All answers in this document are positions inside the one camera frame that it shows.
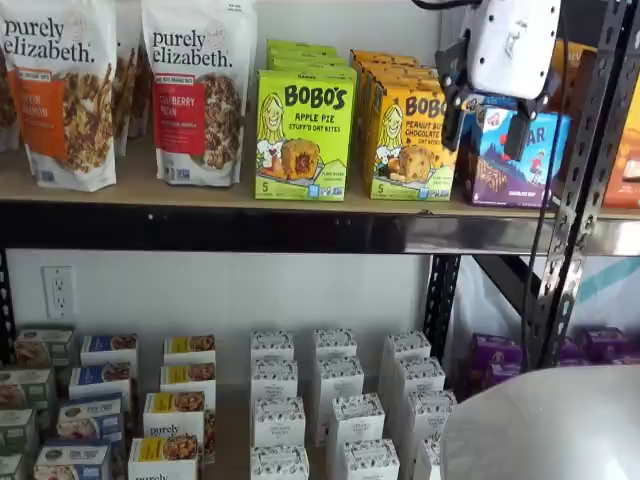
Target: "white patterned box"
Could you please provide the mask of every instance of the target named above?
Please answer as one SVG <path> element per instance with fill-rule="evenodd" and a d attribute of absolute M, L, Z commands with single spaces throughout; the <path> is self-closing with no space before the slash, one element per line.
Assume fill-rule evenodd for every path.
<path fill-rule="evenodd" d="M 302 445 L 251 448 L 251 480 L 308 480 L 309 459 Z"/>
<path fill-rule="evenodd" d="M 384 429 L 384 410 L 378 395 L 367 393 L 332 400 L 327 436 L 327 478 L 336 477 L 336 459 L 345 442 L 379 440 Z"/>
<path fill-rule="evenodd" d="M 424 333 L 414 330 L 389 335 L 382 348 L 382 361 L 378 377 L 378 395 L 385 412 L 389 413 L 392 392 L 395 390 L 396 360 L 410 357 L 428 357 L 431 345 Z"/>
<path fill-rule="evenodd" d="M 293 360 L 251 362 L 251 404 L 256 400 L 291 398 L 298 394 L 298 364 Z"/>
<path fill-rule="evenodd" d="M 302 398 L 256 400 L 253 406 L 255 447 L 304 445 L 306 417 Z"/>
<path fill-rule="evenodd" d="M 251 361 L 293 360 L 293 334 L 283 330 L 266 330 L 251 334 Z"/>
<path fill-rule="evenodd" d="M 438 360 L 431 357 L 404 358 L 396 362 L 394 386 L 388 423 L 391 438 L 398 438 L 402 405 L 412 392 L 437 392 L 444 389 L 445 374 Z"/>
<path fill-rule="evenodd" d="M 315 446 L 324 445 L 329 433 L 331 401 L 362 394 L 364 372 L 357 357 L 318 359 L 311 388 L 309 434 Z"/>
<path fill-rule="evenodd" d="M 315 358 L 355 357 L 358 345 L 349 328 L 313 331 Z"/>
<path fill-rule="evenodd" d="M 413 480 L 440 480 L 440 442 L 429 439 L 420 443 Z"/>
<path fill-rule="evenodd" d="M 346 442 L 338 460 L 337 480 L 397 480 L 399 468 L 391 440 Z"/>
<path fill-rule="evenodd" d="M 400 457 L 400 478 L 413 478 L 418 449 L 425 439 L 438 439 L 457 405 L 452 392 L 410 393 L 405 398 L 399 436 L 394 444 Z"/>

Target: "purely elizabeth granola bag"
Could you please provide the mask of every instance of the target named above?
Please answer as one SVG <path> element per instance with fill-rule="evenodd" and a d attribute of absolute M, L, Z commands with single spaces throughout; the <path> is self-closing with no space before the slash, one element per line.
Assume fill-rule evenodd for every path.
<path fill-rule="evenodd" d="M 228 186 L 240 177 L 254 0 L 142 0 L 158 178 Z"/>
<path fill-rule="evenodd" d="M 116 183 L 113 0 L 0 0 L 2 48 L 38 185 L 93 192 Z"/>

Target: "white wall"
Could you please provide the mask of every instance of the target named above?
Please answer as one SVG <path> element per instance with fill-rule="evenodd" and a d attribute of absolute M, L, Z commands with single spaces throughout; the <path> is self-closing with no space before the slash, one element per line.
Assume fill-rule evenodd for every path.
<path fill-rule="evenodd" d="M 420 326 L 428 279 L 414 256 L 10 250 L 8 260 L 18 328 L 46 321 L 41 267 L 73 266 L 80 333 L 140 334 L 148 389 L 166 336 L 213 332 L 218 379 L 238 384 L 250 331 L 273 327 L 300 333 L 304 372 L 311 329 L 351 327 L 375 375 L 383 336 Z"/>

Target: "product label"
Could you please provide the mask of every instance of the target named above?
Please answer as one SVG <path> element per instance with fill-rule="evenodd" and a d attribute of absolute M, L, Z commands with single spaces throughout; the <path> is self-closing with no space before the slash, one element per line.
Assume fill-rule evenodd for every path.
<path fill-rule="evenodd" d="M 167 152 L 204 153 L 204 85 L 193 75 L 154 77 L 153 112 L 156 147 Z"/>

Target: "granola bag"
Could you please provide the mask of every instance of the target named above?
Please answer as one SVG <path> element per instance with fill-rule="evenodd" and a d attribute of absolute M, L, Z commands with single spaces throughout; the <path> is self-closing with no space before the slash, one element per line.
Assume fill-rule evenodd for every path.
<path fill-rule="evenodd" d="M 149 56 L 144 46 L 144 36 L 140 33 L 138 60 L 136 61 L 136 81 L 133 87 L 133 102 L 129 116 L 129 138 L 147 134 L 149 112 L 151 110 L 151 81 L 153 73 L 149 66 Z"/>
<path fill-rule="evenodd" d="M 254 0 L 142 0 L 154 74 L 158 178 L 228 186 L 240 177 Z"/>
<path fill-rule="evenodd" d="M 127 153 L 129 118 L 136 81 L 138 46 L 140 45 L 140 0 L 116 0 L 116 36 L 118 60 L 113 80 L 111 106 L 116 155 Z"/>
<path fill-rule="evenodd" d="M 116 183 L 114 0 L 0 0 L 11 94 L 38 185 Z"/>

